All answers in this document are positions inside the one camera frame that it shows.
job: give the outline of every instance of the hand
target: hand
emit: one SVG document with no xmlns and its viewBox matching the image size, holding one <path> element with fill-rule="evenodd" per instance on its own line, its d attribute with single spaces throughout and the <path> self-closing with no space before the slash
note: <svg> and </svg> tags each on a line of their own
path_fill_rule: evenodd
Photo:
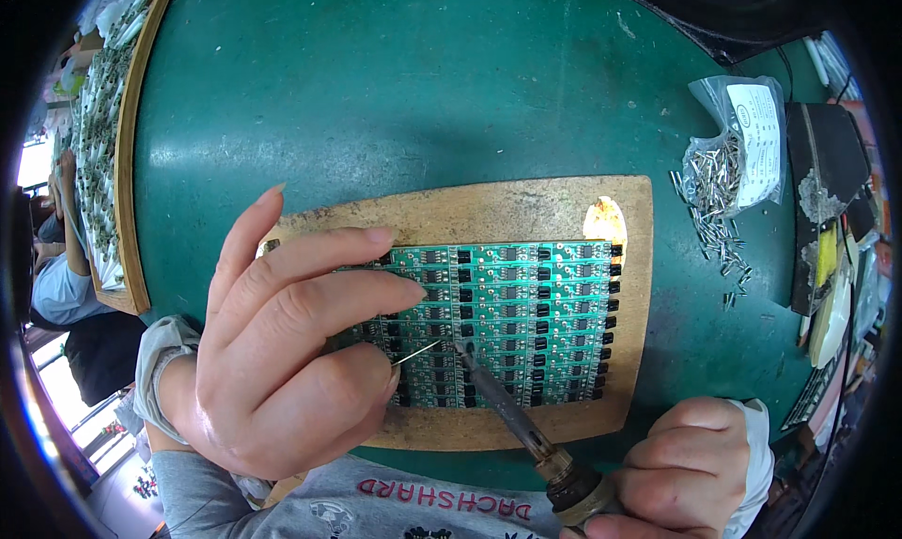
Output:
<svg viewBox="0 0 902 539">
<path fill-rule="evenodd" d="M 196 372 L 183 361 L 169 376 L 171 364 L 160 388 L 164 415 L 198 453 L 272 480 L 332 461 L 379 429 L 400 369 L 369 343 L 319 353 L 326 337 L 426 294 L 383 271 L 332 272 L 384 255 L 390 228 L 321 231 L 254 260 L 280 192 L 267 191 L 225 238 Z"/>
<path fill-rule="evenodd" d="M 63 185 L 75 184 L 75 156 L 71 149 L 60 155 L 60 175 Z"/>
<path fill-rule="evenodd" d="M 719 398 L 683 400 L 630 450 L 626 468 L 612 475 L 627 512 L 639 519 L 596 517 L 586 534 L 720 539 L 745 496 L 749 456 L 742 410 Z"/>
</svg>

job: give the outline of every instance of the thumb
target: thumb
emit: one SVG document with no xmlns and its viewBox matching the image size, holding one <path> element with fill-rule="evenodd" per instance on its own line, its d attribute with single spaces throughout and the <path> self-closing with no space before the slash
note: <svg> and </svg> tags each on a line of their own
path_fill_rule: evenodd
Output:
<svg viewBox="0 0 902 539">
<path fill-rule="evenodd" d="M 652 523 L 627 516 L 598 516 L 585 524 L 588 539 L 717 539 L 717 532 L 710 528 L 697 528 L 676 533 Z M 562 539 L 569 539 L 561 533 Z"/>
</svg>

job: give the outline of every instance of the circuit board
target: circuit board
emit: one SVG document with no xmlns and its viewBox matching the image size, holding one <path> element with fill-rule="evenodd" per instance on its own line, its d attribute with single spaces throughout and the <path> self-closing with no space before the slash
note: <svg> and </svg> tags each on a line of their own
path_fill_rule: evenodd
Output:
<svg viewBox="0 0 902 539">
<path fill-rule="evenodd" d="M 621 266 L 610 241 L 394 248 L 349 268 L 389 271 L 423 285 L 417 306 L 334 336 L 337 347 L 371 342 L 401 364 L 396 406 L 486 407 L 454 353 L 472 341 L 523 407 L 603 396 L 619 307 Z"/>
</svg>

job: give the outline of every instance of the wooden board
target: wooden board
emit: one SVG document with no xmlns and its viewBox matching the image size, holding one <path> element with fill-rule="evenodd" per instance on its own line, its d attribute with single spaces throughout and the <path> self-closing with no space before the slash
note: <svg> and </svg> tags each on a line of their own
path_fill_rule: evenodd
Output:
<svg viewBox="0 0 902 539">
<path fill-rule="evenodd" d="M 157 37 L 157 30 L 160 29 L 160 22 L 169 3 L 170 0 L 152 0 L 151 6 L 148 7 L 147 18 L 132 51 L 132 61 L 125 76 L 122 104 L 119 107 L 113 198 L 119 234 L 119 261 L 122 263 L 125 289 L 100 289 L 96 271 L 92 268 L 97 300 L 122 312 L 135 315 L 150 310 L 151 299 L 147 296 L 147 285 L 144 284 L 141 255 L 138 253 L 138 232 L 134 226 L 132 177 L 134 127 L 138 117 L 141 84 L 144 82 L 147 61 L 150 59 L 153 40 Z"/>
<path fill-rule="evenodd" d="M 621 207 L 629 239 L 604 398 L 527 410 L 549 439 L 563 443 L 621 429 L 630 409 L 651 293 L 654 220 L 647 176 L 533 179 L 385 196 L 283 216 L 266 239 L 284 243 L 319 229 L 394 226 L 399 246 L 581 240 L 586 211 L 599 196 Z M 521 446 L 492 410 L 406 407 L 389 408 L 385 425 L 365 445 L 423 451 Z"/>
</svg>

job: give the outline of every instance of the light blue shirt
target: light blue shirt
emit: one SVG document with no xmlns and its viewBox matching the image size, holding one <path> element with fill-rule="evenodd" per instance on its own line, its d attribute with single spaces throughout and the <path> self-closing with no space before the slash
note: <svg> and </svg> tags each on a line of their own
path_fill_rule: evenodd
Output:
<svg viewBox="0 0 902 539">
<path fill-rule="evenodd" d="M 45 320 L 60 325 L 70 325 L 99 313 L 115 312 L 97 301 L 90 276 L 81 276 L 69 269 L 65 253 L 51 258 L 34 279 L 31 307 Z"/>
</svg>

